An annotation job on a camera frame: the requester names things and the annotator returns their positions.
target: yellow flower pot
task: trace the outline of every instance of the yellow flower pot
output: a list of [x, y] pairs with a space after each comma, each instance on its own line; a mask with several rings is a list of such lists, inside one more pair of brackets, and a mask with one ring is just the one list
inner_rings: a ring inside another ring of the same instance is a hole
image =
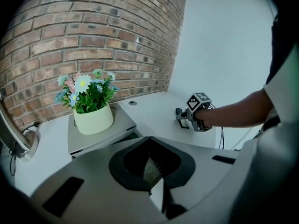
[[85, 114], [78, 114], [74, 110], [74, 118], [80, 133], [86, 135], [102, 132], [113, 124], [113, 115], [109, 105]]

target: table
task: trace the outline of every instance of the table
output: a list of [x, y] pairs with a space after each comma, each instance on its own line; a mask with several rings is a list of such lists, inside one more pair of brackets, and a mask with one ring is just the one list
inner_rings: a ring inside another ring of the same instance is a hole
[[[159, 92], [126, 99], [119, 105], [137, 124], [138, 133], [143, 136], [159, 136], [191, 145], [215, 147], [215, 129], [194, 132], [182, 129], [175, 119], [175, 109], [185, 109], [183, 100]], [[68, 116], [63, 116], [33, 127], [40, 138], [35, 155], [28, 162], [17, 160], [15, 187], [31, 196], [34, 190], [48, 177], [71, 162], [67, 145]]]

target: human arm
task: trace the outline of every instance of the human arm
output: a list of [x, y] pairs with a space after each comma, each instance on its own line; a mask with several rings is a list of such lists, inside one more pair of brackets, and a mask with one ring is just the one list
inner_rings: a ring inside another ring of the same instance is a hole
[[270, 98], [261, 89], [237, 103], [212, 110], [198, 110], [195, 118], [203, 120], [205, 126], [253, 127], [266, 120], [272, 107]]

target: white wall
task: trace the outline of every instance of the white wall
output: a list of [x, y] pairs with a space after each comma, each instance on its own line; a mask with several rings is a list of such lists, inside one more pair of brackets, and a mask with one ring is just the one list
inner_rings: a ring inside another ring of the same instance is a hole
[[[186, 0], [168, 92], [187, 100], [191, 93], [203, 91], [219, 107], [261, 89], [271, 64], [272, 22], [266, 0]], [[248, 130], [225, 128], [226, 148]], [[252, 129], [244, 141], [257, 131], [258, 127]], [[217, 128], [217, 146], [219, 141]]]

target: black and white marker cube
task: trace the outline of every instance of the black and white marker cube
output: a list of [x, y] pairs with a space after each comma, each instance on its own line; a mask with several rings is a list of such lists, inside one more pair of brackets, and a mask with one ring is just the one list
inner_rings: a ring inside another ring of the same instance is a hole
[[187, 101], [187, 106], [191, 113], [196, 111], [199, 107], [205, 105], [206, 108], [212, 103], [210, 98], [205, 95], [203, 92], [193, 93]]

